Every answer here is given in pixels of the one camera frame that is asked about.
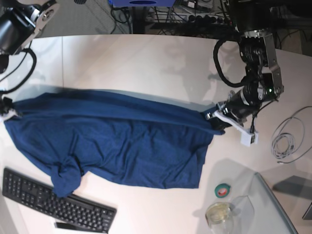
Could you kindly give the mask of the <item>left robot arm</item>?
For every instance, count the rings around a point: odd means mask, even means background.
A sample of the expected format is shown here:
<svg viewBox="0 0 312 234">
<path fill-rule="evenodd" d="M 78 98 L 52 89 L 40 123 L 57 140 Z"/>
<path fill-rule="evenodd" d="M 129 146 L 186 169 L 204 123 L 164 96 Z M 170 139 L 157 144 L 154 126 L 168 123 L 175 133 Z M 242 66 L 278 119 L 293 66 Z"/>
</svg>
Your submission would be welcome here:
<svg viewBox="0 0 312 234">
<path fill-rule="evenodd" d="M 215 130 L 230 126 L 243 130 L 247 117 L 255 119 L 262 109 L 277 101 L 284 92 L 270 5 L 260 0 L 223 0 L 221 7 L 234 31 L 215 44 L 214 64 L 221 80 L 239 91 L 230 93 L 226 101 L 216 105 L 214 112 L 206 114 L 206 118 Z M 246 74 L 237 83 L 225 77 L 218 59 L 221 46 L 232 39 L 237 42 L 240 57 L 246 64 Z"/>
</svg>

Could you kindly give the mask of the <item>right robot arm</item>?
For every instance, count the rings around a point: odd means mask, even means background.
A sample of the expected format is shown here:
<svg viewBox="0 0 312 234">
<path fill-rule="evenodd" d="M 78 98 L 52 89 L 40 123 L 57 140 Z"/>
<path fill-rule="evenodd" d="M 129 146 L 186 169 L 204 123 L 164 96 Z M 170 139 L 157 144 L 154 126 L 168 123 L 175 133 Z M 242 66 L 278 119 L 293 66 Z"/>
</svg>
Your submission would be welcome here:
<svg viewBox="0 0 312 234">
<path fill-rule="evenodd" d="M 26 46 L 42 31 L 60 8 L 55 0 L 2 0 L 5 8 L 0 17 L 0 72 L 4 73 L 9 65 L 9 57 L 19 53 L 30 55 L 33 63 L 25 78 L 14 88 L 0 92 L 0 117 L 10 118 L 18 113 L 10 98 L 5 97 L 19 89 L 32 75 L 37 57 Z"/>
</svg>

